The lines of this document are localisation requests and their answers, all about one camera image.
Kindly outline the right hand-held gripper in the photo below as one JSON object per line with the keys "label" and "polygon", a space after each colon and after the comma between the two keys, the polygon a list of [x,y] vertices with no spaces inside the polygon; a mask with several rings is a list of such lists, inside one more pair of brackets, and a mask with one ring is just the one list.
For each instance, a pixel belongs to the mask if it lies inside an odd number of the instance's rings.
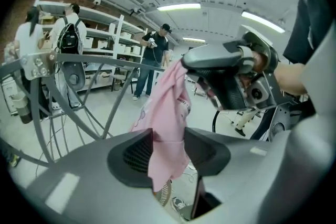
{"label": "right hand-held gripper", "polygon": [[[189,50],[181,59],[182,66],[188,69],[187,75],[217,110],[244,110],[248,114],[247,120],[252,119],[256,111],[264,110],[262,121],[251,139],[273,141],[277,134],[291,129],[315,111],[310,100],[299,102],[280,90],[274,75],[280,61],[272,44],[249,26],[241,25],[238,32],[242,37],[237,43],[204,45]],[[210,70],[233,67],[242,54],[244,65],[250,67],[253,53],[264,55],[266,66],[260,73],[253,70],[245,73],[248,87],[240,88],[236,78],[224,70]]]}

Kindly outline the person's right hand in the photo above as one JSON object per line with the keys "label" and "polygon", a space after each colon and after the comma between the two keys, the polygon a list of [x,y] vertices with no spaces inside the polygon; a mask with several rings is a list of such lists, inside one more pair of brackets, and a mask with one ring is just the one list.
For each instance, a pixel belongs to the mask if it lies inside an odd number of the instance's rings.
{"label": "person's right hand", "polygon": [[265,62],[267,61],[265,60],[265,55],[253,51],[253,58],[254,58],[253,71],[261,73],[264,69]]}

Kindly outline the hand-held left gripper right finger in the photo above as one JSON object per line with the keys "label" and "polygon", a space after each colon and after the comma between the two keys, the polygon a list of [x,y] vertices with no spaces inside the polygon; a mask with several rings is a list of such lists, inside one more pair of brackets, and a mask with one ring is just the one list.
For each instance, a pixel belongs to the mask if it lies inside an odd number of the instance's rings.
{"label": "hand-held left gripper right finger", "polygon": [[272,142],[185,130],[198,172],[195,223],[283,223],[316,192],[335,160],[335,116],[315,115]]}

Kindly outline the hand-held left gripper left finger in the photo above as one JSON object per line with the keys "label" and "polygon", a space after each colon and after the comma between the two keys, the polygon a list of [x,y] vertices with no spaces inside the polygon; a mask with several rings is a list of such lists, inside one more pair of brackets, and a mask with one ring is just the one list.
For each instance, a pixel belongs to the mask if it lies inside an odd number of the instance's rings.
{"label": "hand-held left gripper left finger", "polygon": [[152,181],[127,163],[150,129],[97,140],[51,164],[26,189],[47,223],[176,223],[152,191]]}

